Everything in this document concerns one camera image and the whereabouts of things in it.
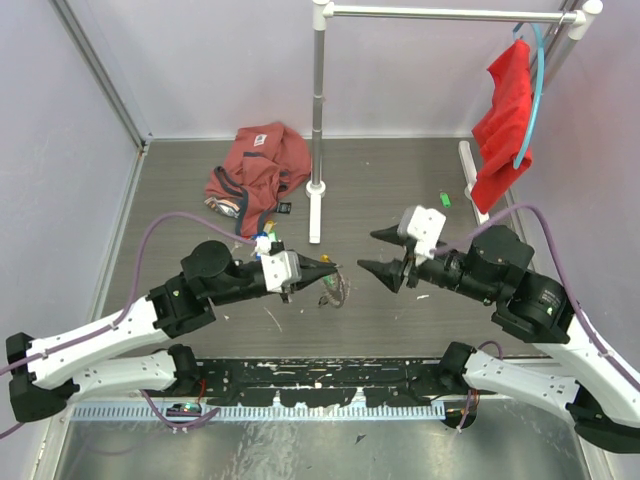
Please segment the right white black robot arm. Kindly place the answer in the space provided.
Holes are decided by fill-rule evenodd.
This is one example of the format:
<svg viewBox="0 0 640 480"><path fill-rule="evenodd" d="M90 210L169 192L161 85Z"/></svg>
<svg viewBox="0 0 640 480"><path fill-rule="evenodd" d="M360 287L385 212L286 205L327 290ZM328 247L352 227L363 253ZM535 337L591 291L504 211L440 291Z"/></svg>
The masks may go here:
<svg viewBox="0 0 640 480"><path fill-rule="evenodd" d="M406 249L401 260L358 263L390 291L424 281L492 306L492 322L554 358L566 372L530 372L453 342L436 367L444 390L508 395L567 421L579 437L603 450L638 453L638 392L598 352L564 286L530 270L534 250L515 232L493 225L472 240L467 252L451 250L423 263L415 258L414 241L400 238L392 229L371 235Z"/></svg>

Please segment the white metal clothes rack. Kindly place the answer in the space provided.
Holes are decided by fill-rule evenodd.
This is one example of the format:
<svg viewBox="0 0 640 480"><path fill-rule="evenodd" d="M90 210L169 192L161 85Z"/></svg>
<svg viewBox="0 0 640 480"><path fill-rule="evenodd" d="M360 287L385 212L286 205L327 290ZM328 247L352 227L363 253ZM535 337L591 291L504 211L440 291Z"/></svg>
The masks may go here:
<svg viewBox="0 0 640 480"><path fill-rule="evenodd" d="M312 3L312 26L314 32L313 52L313 106L311 151L311 177L306 185L309 198L309 242L318 245L322 234L322 199L326 192L323 180L323 108L324 96L324 66L325 66L325 35L328 20L334 17L353 18L383 18L383 19L420 19L420 20L449 20L470 22L504 22L515 25L513 32L517 33L521 26L530 22L540 26L548 24L557 30L567 32L567 44L559 54L556 63L550 67L546 65L546 55L550 52L546 48L546 41L550 38L543 36L545 41L545 76L544 86L555 76L559 66L566 59L573 47L582 40L586 32L604 9L601 1L584 1L580 4L566 1L560 10L555 12L526 12L487 9L458 9L437 7L385 7L385 6L355 6L337 5L333 1L314 1Z"/></svg>

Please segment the black mounting base plate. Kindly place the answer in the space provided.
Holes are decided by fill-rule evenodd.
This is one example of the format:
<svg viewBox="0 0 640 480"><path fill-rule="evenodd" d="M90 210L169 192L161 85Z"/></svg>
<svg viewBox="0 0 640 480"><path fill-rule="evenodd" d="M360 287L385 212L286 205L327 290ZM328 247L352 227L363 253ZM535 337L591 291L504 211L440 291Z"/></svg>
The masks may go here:
<svg viewBox="0 0 640 480"><path fill-rule="evenodd" d="M423 358L200 359L187 390L150 392L152 398L193 399L202 394L211 406L268 407L278 400L293 408L350 405L357 394L376 408L428 406L437 398L464 395L454 378Z"/></svg>

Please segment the bright red shirt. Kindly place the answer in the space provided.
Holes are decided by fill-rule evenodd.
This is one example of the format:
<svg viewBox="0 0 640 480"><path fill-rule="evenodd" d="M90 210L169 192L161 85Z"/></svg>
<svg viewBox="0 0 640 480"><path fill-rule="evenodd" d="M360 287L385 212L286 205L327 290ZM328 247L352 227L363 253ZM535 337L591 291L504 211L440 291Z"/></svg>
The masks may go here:
<svg viewBox="0 0 640 480"><path fill-rule="evenodd" d="M533 163L532 151L528 149L520 166L514 166L532 109L529 56L529 45L517 40L488 67L494 82L491 107L472 129L483 165L471 198L483 214Z"/></svg>

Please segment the rust red t-shirt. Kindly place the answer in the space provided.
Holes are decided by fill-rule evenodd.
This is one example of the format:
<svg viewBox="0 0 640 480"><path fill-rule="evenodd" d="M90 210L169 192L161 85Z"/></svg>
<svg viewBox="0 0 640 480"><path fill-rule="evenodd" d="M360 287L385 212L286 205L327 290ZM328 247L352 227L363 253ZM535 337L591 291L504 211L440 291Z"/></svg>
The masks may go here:
<svg viewBox="0 0 640 480"><path fill-rule="evenodd" d="M307 182L311 166L306 140L294 129L280 122L241 128L210 173L206 203L236 219L236 235L252 237L283 198Z"/></svg>

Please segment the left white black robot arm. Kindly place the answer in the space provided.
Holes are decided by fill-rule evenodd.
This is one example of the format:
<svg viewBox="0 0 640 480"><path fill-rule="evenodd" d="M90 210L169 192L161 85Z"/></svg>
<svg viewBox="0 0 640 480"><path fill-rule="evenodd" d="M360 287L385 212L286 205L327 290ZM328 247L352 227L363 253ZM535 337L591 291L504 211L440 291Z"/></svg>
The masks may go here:
<svg viewBox="0 0 640 480"><path fill-rule="evenodd" d="M188 396L201 374L193 351L174 344L143 357L128 352L203 328L217 306L279 295L283 300L336 273L279 242L244 263L220 241L205 241L181 261L181 271L123 309L47 338L16 333L6 340L9 399L19 423L54 416L90 395L135 390Z"/></svg>

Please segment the aluminium frame post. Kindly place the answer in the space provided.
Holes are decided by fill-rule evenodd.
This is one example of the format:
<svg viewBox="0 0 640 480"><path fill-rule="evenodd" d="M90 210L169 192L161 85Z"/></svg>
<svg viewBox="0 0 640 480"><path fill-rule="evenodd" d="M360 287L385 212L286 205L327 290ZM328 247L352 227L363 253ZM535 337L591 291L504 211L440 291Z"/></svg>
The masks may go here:
<svg viewBox="0 0 640 480"><path fill-rule="evenodd" d="M105 63L100 58L99 52L96 50L89 35L81 25L72 5L69 1L58 0L50 1L50 5L61 21L62 26L67 31L71 41L79 51L102 93L105 95L116 117L121 122L133 143L139 150L144 151L150 143L149 136L142 133L140 126L134 120L132 111L127 106L118 87L111 78Z"/></svg>

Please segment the light blue clothes hanger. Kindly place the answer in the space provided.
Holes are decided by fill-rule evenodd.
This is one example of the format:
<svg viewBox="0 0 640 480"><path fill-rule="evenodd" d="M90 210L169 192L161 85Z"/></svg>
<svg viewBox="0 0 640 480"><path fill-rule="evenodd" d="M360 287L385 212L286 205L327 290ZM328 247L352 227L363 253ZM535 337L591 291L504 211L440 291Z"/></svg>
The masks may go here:
<svg viewBox="0 0 640 480"><path fill-rule="evenodd" d="M540 27L530 22L529 25L534 34L535 42L536 42L536 72L534 74L534 86L532 90L532 100L531 100L531 110L529 115L529 120L525 129L524 137L520 146L518 153L516 154L512 167L514 170L518 170L526 155L526 152L530 146L531 140L533 138L537 116L539 112L539 107L541 103L541 98L543 94L544 88L544 76L545 76L545 41L542 36L542 32Z"/></svg>

